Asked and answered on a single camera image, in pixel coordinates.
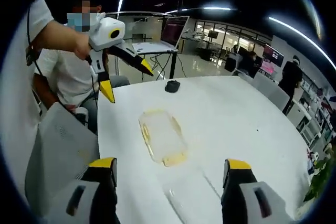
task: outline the computer screen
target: computer screen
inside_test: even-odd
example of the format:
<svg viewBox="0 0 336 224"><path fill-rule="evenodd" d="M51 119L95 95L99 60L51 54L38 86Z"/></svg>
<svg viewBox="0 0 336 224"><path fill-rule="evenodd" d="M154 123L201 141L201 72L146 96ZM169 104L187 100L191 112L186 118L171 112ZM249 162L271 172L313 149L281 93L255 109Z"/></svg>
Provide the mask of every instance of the computer screen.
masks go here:
<svg viewBox="0 0 336 224"><path fill-rule="evenodd" d="M213 39L217 39L217 37L218 37L218 32L217 31L209 31L209 33L208 33L208 37L209 38L213 38Z"/></svg>
<svg viewBox="0 0 336 224"><path fill-rule="evenodd" d="M169 18L163 29L161 40L176 47L188 18L188 16Z"/></svg>
<svg viewBox="0 0 336 224"><path fill-rule="evenodd" d="M264 53L262 56L266 59L269 59L271 62L273 62L275 65L281 67L283 62L283 55L276 51L274 48L271 48L270 46L265 46Z"/></svg>

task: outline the green plant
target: green plant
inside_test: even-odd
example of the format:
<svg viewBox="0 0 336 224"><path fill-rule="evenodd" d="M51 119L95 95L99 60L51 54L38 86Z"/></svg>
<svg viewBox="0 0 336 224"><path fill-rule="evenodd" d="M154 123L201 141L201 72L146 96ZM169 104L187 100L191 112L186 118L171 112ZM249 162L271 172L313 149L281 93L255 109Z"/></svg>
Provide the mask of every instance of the green plant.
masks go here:
<svg viewBox="0 0 336 224"><path fill-rule="evenodd" d="M309 191L307 192L303 202L306 202L312 198L318 198L323 189L325 184L330 177L331 171L335 166L335 154L334 151L331 149L326 150L327 154L330 154L330 158L325 158L317 162L315 169L319 169L320 171L315 174L311 180L311 184L309 187Z"/></svg>

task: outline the yellow strip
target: yellow strip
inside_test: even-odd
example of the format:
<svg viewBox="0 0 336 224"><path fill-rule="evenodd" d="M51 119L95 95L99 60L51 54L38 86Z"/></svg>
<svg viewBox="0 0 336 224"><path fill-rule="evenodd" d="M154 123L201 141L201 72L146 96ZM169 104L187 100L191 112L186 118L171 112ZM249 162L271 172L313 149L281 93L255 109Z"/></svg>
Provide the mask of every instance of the yellow strip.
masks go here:
<svg viewBox="0 0 336 224"><path fill-rule="evenodd" d="M101 81L99 84L99 89L105 95L105 97L112 103L115 103L114 94L112 91L112 85L110 80Z"/></svg>
<svg viewBox="0 0 336 224"><path fill-rule="evenodd" d="M147 62L145 59L143 59L143 60L141 61L141 65L145 66L145 67L146 67L152 74L154 74L154 72L153 72L151 66L148 64L148 62Z"/></svg>
<svg viewBox="0 0 336 224"><path fill-rule="evenodd" d="M251 169L251 166L247 164L245 161L240 161L236 159L227 159L230 164L230 169Z"/></svg>
<svg viewBox="0 0 336 224"><path fill-rule="evenodd" d="M89 164L89 167L102 167L102 168L110 168L114 157L107 157L102 159L97 159Z"/></svg>

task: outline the white t-shirt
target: white t-shirt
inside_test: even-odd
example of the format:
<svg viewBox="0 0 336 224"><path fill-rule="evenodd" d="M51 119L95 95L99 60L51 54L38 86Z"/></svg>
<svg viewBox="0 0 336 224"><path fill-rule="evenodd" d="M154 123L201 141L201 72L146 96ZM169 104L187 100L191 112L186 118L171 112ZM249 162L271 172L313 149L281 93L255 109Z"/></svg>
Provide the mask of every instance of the white t-shirt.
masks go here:
<svg viewBox="0 0 336 224"><path fill-rule="evenodd" d="M44 0L30 7L29 33L33 40L53 17ZM27 66L27 14L21 20L8 48L0 78L0 138L6 165L24 197L24 181L40 116L31 79L34 65Z"/></svg>
<svg viewBox="0 0 336 224"><path fill-rule="evenodd" d="M43 49L37 65L63 104L78 106L92 93L90 66L73 52Z"/></svg>

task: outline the face mask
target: face mask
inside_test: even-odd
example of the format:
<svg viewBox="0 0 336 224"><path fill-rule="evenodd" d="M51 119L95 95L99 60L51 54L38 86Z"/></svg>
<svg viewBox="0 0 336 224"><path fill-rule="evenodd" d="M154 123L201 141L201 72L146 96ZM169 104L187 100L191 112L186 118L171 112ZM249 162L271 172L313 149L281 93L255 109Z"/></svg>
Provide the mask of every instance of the face mask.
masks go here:
<svg viewBox="0 0 336 224"><path fill-rule="evenodd" d="M67 13L68 27L79 32L88 32L98 23L97 13Z"/></svg>

